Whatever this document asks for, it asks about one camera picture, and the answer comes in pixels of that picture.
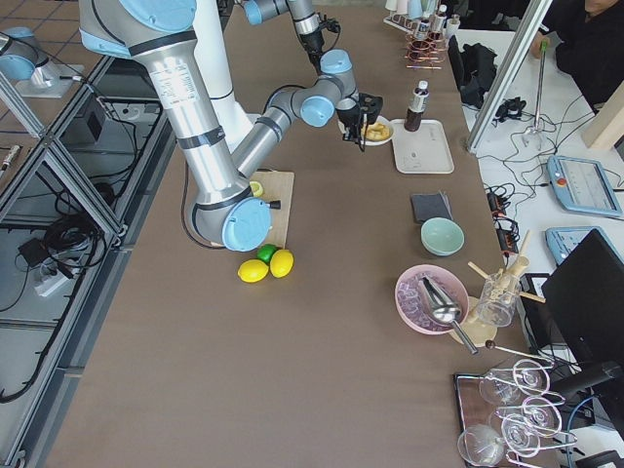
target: white tray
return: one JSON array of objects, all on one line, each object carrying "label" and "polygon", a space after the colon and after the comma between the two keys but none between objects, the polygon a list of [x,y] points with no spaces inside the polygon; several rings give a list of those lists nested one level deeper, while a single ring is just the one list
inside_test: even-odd
[{"label": "white tray", "polygon": [[392,121],[392,148],[400,173],[450,174],[454,171],[442,122],[423,120],[416,132],[408,132],[403,123],[403,119]]}]

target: white table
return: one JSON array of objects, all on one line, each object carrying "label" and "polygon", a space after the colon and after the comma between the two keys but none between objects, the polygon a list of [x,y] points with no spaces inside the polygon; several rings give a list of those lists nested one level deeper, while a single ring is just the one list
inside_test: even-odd
[{"label": "white table", "polygon": [[[497,65],[503,61],[509,44],[513,38],[513,32],[507,31],[476,31],[468,29],[460,29],[457,32],[457,41],[459,49],[463,44],[481,43],[494,50],[497,57],[494,61]],[[548,116],[553,122],[559,123],[564,120],[564,113],[568,106],[581,96],[580,91],[572,78],[562,73],[555,64],[555,48],[551,47],[547,51],[546,65],[544,68],[544,83],[542,94],[542,115]],[[523,62],[516,79],[509,88],[506,98],[521,97],[526,101],[525,112],[535,112],[535,102],[537,93],[537,82],[539,74],[539,60],[533,56],[527,56]],[[468,127],[472,128],[475,123],[476,112],[464,107],[464,114]],[[560,142],[566,135],[574,131],[576,127],[589,121],[593,115],[589,104],[583,97],[579,98],[569,108],[565,115],[565,121],[561,125],[559,134]],[[539,164],[543,164],[548,159],[548,155],[535,157],[539,150],[537,145],[524,147],[521,136],[514,133],[522,133],[527,126],[532,124],[532,118],[526,122],[507,120],[502,124],[498,124],[495,128],[492,126],[485,134],[477,151],[477,157],[480,159],[481,174],[484,183],[492,186],[502,184],[504,182],[514,182],[517,189],[521,192],[530,193],[526,187],[521,187],[515,180],[512,173],[506,169],[502,163],[487,157],[488,155],[496,156],[499,159],[506,159],[514,155],[517,151],[512,143],[511,137],[518,147],[518,153],[509,159],[509,166],[514,173],[520,176],[522,171],[537,168]],[[614,171],[624,176],[624,162],[614,148],[608,151],[591,150],[585,146],[581,139],[581,133],[589,125],[586,123],[575,130],[560,146],[558,154],[575,158],[587,158],[599,160],[605,169]],[[552,126],[547,126],[547,130],[551,130]],[[544,134],[555,140],[557,133]],[[542,143],[542,150],[552,148],[552,143],[545,141]],[[540,170],[537,169],[530,173],[526,178],[532,183],[542,183],[548,181],[545,171],[540,178],[537,176]],[[619,179],[616,175],[607,173],[611,185],[615,187]],[[552,258],[544,237],[544,231],[549,227],[562,226],[589,226],[599,225],[613,246],[620,252],[624,253],[624,222],[621,220],[609,219],[601,216],[574,214],[565,210],[555,197],[552,187],[535,187],[536,197],[521,202],[523,196],[514,196],[512,198],[512,206],[507,210],[507,214],[519,223],[520,233],[524,237],[528,229],[532,231],[532,238],[528,246],[527,256],[530,260],[528,272],[533,273],[551,273],[555,267],[555,261]],[[621,193],[617,193],[620,205],[624,204],[624,197]]]}]

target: wine glass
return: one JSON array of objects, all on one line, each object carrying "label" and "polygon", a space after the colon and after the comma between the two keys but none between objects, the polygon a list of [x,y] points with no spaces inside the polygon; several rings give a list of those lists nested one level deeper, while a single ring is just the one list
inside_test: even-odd
[{"label": "wine glass", "polygon": [[500,424],[503,440],[517,456],[531,458],[541,448],[539,434],[528,425],[521,414],[509,414]]},{"label": "wine glass", "polygon": [[475,424],[461,433],[457,449],[471,465],[496,466],[505,454],[505,441],[487,424]]},{"label": "wine glass", "polygon": [[521,359],[510,369],[490,369],[479,382],[481,396],[497,406],[519,404],[524,395],[540,396],[549,388],[548,372],[532,359]]}]

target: bottle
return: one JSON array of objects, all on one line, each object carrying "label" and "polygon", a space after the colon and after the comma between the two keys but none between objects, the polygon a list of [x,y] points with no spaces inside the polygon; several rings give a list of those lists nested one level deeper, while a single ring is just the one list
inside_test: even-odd
[{"label": "bottle", "polygon": [[415,132],[420,128],[422,114],[427,107],[427,99],[429,98],[429,83],[422,80],[418,83],[418,87],[413,90],[411,101],[409,102],[408,115],[404,127],[408,132]]},{"label": "bottle", "polygon": [[422,55],[429,50],[427,43],[427,35],[429,34],[429,19],[417,19],[415,21],[416,29],[409,40],[408,59],[418,61],[422,59]]},{"label": "bottle", "polygon": [[429,37],[437,41],[442,36],[442,29],[445,26],[445,20],[447,19],[447,6],[440,5],[438,9],[438,13],[433,16],[431,20],[431,29],[429,32]]}]

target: brown table surface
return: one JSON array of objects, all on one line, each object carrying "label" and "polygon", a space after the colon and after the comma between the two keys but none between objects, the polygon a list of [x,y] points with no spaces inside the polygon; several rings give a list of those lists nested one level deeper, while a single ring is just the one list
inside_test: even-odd
[{"label": "brown table surface", "polygon": [[[53,451],[49,467],[462,466],[452,374],[483,372],[505,356],[472,357],[449,336],[410,329],[394,303],[407,268],[433,263],[479,295],[502,266],[479,169],[449,65],[405,68],[404,35],[374,8],[323,8],[339,18],[360,89],[402,118],[428,78],[427,118],[444,123],[452,175],[402,175],[390,144],[361,153],[297,122],[266,167],[294,171],[290,276],[238,280],[252,253],[205,251],[179,223],[182,159],[173,158],[142,229]],[[241,10],[226,40],[239,101],[257,112],[280,85],[314,82],[286,16],[248,26]],[[445,190],[465,247],[427,253],[410,194]],[[497,341],[523,347],[518,321]]]}]

